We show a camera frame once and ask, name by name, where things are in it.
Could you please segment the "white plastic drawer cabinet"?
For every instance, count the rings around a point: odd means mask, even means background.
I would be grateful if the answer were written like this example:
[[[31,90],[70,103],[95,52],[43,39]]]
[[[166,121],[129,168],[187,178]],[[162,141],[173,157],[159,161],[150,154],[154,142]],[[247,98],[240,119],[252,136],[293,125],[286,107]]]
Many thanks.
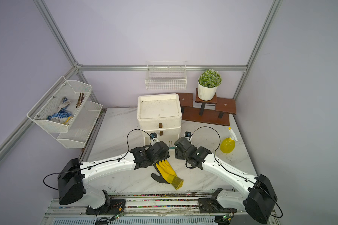
[[[179,139],[182,112],[176,93],[138,97],[137,119],[141,130],[156,133],[160,141],[169,145]]]

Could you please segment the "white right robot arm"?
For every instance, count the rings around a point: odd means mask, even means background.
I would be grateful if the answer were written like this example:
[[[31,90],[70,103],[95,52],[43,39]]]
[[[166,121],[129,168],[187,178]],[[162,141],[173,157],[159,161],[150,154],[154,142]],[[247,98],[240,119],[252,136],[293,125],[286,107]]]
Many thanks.
[[[244,210],[255,221],[266,224],[277,204],[277,195],[268,177],[245,173],[219,159],[215,153],[204,147],[195,147],[181,137],[174,142],[177,159],[185,160],[192,168],[199,168],[221,178],[240,195],[237,200],[228,191],[220,190],[215,200],[223,208]]]

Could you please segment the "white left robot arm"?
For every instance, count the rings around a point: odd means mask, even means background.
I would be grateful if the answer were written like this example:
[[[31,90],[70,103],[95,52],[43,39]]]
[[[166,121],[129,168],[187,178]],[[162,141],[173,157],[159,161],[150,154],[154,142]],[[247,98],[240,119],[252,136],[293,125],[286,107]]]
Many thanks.
[[[93,187],[92,182],[118,172],[147,168],[169,157],[168,145],[158,141],[153,146],[136,147],[126,155],[96,162],[79,162],[78,158],[74,158],[57,177],[59,204],[80,202],[92,209],[109,206],[107,192]]]

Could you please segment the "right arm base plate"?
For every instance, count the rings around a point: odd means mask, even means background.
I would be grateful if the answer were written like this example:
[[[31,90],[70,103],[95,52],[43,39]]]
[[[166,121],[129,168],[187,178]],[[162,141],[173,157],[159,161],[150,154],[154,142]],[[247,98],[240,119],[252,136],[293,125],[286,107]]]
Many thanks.
[[[235,208],[223,208],[217,201],[219,193],[223,191],[218,188],[210,198],[200,198],[198,200],[200,213],[236,213],[238,210]]]

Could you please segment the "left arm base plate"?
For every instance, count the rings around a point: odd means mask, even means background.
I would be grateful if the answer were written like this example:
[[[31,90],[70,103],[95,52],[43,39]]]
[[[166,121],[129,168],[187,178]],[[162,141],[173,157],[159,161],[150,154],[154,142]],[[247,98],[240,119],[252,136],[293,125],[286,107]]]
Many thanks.
[[[125,199],[110,199],[109,203],[105,203],[103,206],[92,209],[90,206],[86,208],[86,215],[116,215],[123,212],[125,209]]]

